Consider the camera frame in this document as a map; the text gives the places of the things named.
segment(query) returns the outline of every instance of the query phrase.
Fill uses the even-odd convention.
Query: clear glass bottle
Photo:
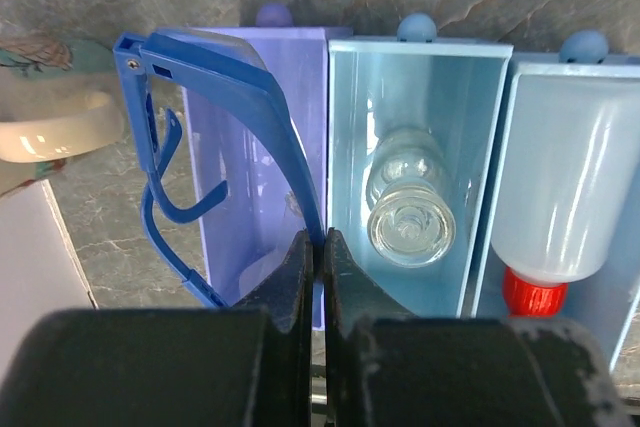
[[[449,174],[433,137],[417,129],[392,132],[376,147],[367,181],[371,244],[405,268],[442,258],[456,234],[445,200],[450,195]]]

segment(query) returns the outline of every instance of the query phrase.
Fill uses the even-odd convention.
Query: gray marble surface
[[[251,22],[267,0],[0,0],[0,34],[49,32],[111,45],[123,30],[161,25]],[[640,53],[640,0],[278,0],[298,25],[350,25],[357,32],[392,33],[413,11],[430,13],[442,35],[511,42],[522,50],[557,49],[581,28],[604,31],[615,50]],[[85,158],[53,179],[78,255],[102,306],[195,305],[159,261],[142,233],[138,202],[144,178],[130,137]],[[183,150],[167,186],[178,203],[193,197]],[[162,231],[191,265],[202,268],[197,225]],[[640,395],[640,325],[627,339],[616,381],[623,395]]]

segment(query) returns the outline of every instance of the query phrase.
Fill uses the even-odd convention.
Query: purple tray
[[[326,225],[328,49],[346,28],[232,27],[206,29],[249,42],[280,84],[304,148]],[[185,91],[196,196],[221,180],[229,196],[200,218],[209,283],[230,305],[249,293],[283,260],[304,229],[280,168],[226,111]],[[315,329],[324,329],[322,289],[314,289]]]

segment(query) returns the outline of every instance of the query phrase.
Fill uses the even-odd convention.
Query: red cap
[[[522,280],[507,267],[502,284],[502,295],[511,315],[550,317],[562,308],[567,296],[567,284],[541,287]]]

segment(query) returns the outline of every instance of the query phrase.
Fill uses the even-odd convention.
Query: blue knob
[[[293,27],[293,16],[286,5],[269,2],[256,15],[257,27]]]
[[[438,35],[436,23],[427,14],[411,14],[398,26],[400,42],[432,42]]]
[[[560,62],[599,64],[609,54],[607,38],[597,30],[581,30],[569,36],[560,49]]]

